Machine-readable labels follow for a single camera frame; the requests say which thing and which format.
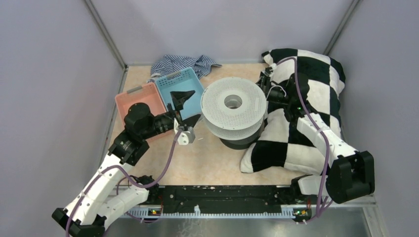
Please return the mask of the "grey cable spool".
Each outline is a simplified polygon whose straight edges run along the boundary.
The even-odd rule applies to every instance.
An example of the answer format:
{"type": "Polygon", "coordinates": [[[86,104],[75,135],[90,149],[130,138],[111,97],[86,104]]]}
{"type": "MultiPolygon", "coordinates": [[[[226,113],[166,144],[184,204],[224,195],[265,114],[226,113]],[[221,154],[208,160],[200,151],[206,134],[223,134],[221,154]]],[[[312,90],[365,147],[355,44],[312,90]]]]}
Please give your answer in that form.
{"type": "Polygon", "coordinates": [[[211,83],[201,97],[201,110],[208,130],[220,139],[238,141],[259,131],[267,100],[254,82],[227,77],[211,83]]]}

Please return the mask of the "black cable spool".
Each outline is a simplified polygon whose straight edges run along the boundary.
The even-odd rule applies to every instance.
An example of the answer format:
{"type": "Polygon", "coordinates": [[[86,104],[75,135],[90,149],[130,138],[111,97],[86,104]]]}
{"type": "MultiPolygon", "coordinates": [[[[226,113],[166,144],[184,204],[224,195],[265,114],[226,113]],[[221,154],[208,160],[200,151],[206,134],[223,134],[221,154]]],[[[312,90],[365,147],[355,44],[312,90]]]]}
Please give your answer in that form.
{"type": "Polygon", "coordinates": [[[226,140],[220,138],[220,141],[223,143],[223,145],[227,146],[228,148],[234,150],[245,150],[248,149],[251,146],[251,144],[253,144],[258,138],[258,133],[255,133],[247,138],[240,140],[226,140]]]}

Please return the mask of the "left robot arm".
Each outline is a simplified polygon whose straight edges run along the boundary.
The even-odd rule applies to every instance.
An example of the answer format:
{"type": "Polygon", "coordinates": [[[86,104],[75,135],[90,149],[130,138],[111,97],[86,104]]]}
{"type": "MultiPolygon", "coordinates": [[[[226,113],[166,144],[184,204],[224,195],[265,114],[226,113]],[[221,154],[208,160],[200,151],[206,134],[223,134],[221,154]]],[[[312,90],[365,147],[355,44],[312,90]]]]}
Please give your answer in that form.
{"type": "Polygon", "coordinates": [[[68,237],[101,237],[110,225],[138,204],[153,204],[158,199],[159,178],[133,178],[129,171],[149,149],[148,139],[175,131],[173,144],[194,141],[193,128],[199,115],[182,119],[181,110],[194,91],[172,91],[168,110],[153,115],[145,103],[130,106],[124,130],[114,139],[95,175],[64,208],[52,218],[68,237]]]}

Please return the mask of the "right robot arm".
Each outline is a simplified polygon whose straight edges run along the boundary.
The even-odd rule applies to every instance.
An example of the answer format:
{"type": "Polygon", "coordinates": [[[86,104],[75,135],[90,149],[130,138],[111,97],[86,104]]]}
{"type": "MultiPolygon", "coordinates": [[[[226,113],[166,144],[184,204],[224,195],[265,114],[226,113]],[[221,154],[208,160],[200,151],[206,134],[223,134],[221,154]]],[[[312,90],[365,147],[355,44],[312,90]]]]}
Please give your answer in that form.
{"type": "Polygon", "coordinates": [[[320,175],[305,175],[292,180],[290,198],[304,203],[310,195],[329,197],[341,204],[373,194],[375,163],[368,151],[360,152],[339,138],[325,124],[307,99],[308,77],[293,73],[284,87],[271,81],[272,69],[261,72],[256,83],[267,102],[284,109],[285,118],[303,134],[325,158],[320,175]]]}

